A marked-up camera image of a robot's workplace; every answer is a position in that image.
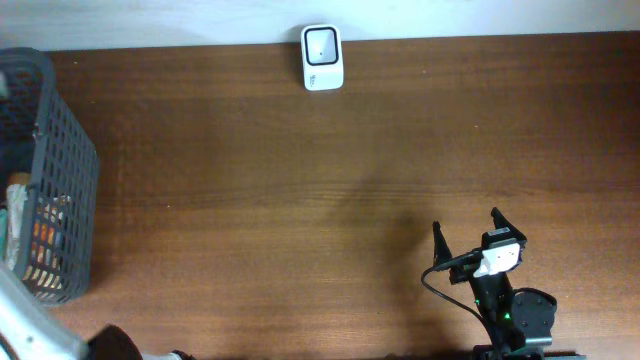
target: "black cable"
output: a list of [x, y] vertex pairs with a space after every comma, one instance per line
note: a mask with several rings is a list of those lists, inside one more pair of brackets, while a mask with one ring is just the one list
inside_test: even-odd
[[[445, 264], [441, 264], [438, 265], [438, 269], [446, 269], [448, 263]], [[422, 276], [420, 277], [420, 281], [422, 282], [422, 285], [424, 285], [425, 288], [429, 289], [429, 291], [431, 291], [432, 293], [440, 296], [441, 298], [449, 301], [450, 303], [457, 305], [465, 310], [467, 310], [468, 312], [470, 312], [471, 314], [473, 314], [473, 316], [476, 317], [476, 319], [478, 319], [480, 321], [480, 323], [482, 323], [482, 326], [484, 326], [484, 329], [487, 331], [487, 334], [489, 335], [489, 340], [491, 341], [491, 346], [496, 350], [496, 353], [498, 354], [498, 358], [502, 359], [502, 355], [500, 354], [500, 352], [498, 351], [498, 349], [496, 348], [496, 343], [493, 341], [493, 336], [491, 335], [491, 331], [489, 331], [489, 326], [487, 325], [486, 321], [484, 321], [484, 319], [482, 318], [482, 316], [480, 314], [478, 314], [477, 311], [473, 310], [472, 308], [468, 307], [467, 305], [459, 302], [456, 299], [453, 299], [445, 294], [443, 294], [442, 292], [436, 290], [433, 286], [427, 284], [427, 281], [425, 280], [427, 275], [429, 275], [429, 273], [431, 273], [432, 271], [434, 271], [436, 269], [435, 266], [430, 267], [429, 269], [425, 270], [422, 273]]]

